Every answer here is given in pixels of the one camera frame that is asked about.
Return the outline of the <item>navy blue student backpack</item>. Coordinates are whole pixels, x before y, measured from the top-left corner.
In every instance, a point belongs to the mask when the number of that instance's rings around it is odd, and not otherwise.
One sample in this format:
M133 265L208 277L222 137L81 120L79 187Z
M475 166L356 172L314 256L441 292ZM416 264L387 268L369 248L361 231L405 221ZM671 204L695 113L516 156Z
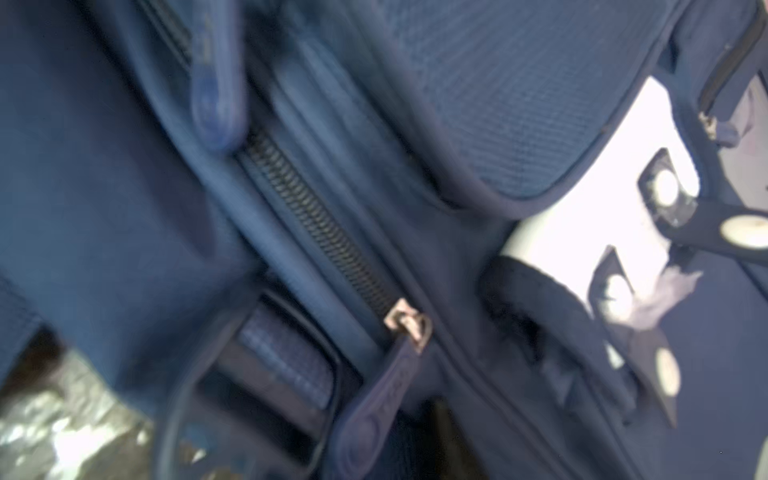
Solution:
M763 479L763 1L5 1L1 385L201 479Z

